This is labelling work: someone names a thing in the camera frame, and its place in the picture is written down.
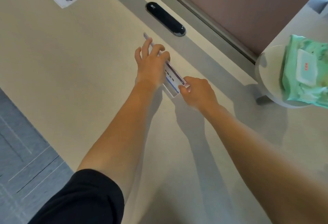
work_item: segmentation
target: person's right arm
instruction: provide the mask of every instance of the person's right arm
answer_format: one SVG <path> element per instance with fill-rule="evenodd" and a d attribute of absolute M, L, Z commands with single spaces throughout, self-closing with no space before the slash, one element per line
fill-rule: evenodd
<path fill-rule="evenodd" d="M 211 123 L 249 190 L 273 223 L 328 223 L 326 185 L 291 163 L 217 102 L 207 80 L 185 77 L 188 105 Z"/>

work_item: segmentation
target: wet wipes pack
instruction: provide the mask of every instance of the wet wipes pack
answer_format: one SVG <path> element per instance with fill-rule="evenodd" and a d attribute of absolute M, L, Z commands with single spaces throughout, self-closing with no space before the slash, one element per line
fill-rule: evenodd
<path fill-rule="evenodd" d="M 148 39 L 148 35 L 144 33 L 145 39 Z M 149 52 L 153 49 L 154 44 L 151 43 L 149 47 Z M 186 81 L 178 74 L 178 72 L 172 67 L 169 61 L 164 65 L 164 71 L 166 73 L 166 80 L 163 85 L 167 91 L 172 95 L 172 97 L 177 96 L 180 93 L 179 85 L 186 86 Z"/>
<path fill-rule="evenodd" d="M 328 108 L 328 44 L 291 35 L 284 63 L 282 85 L 287 100 Z"/>

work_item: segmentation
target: person's left hand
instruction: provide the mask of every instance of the person's left hand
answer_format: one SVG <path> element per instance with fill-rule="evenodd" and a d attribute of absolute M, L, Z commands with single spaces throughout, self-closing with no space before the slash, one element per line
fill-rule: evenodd
<path fill-rule="evenodd" d="M 165 48 L 161 44 L 155 44 L 149 54 L 149 45 L 152 41 L 152 38 L 148 38 L 142 48 L 136 49 L 134 57 L 138 64 L 136 83 L 147 83 L 155 91 L 165 80 L 164 64 L 170 60 L 170 53 L 165 51 L 158 56 L 159 51 L 164 51 Z"/>

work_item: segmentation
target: black sleeve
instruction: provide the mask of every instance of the black sleeve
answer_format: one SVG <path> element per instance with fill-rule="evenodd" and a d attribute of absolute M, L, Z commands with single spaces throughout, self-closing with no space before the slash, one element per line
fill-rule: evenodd
<path fill-rule="evenodd" d="M 83 169 L 55 194 L 29 224 L 120 224 L 124 198 L 118 185 L 104 174 Z"/>

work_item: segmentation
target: gray carpet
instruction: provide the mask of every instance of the gray carpet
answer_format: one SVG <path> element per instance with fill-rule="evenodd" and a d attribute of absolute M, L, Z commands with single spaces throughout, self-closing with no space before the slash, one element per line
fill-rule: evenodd
<path fill-rule="evenodd" d="M 72 174 L 0 89 L 0 223 L 27 223 Z"/>

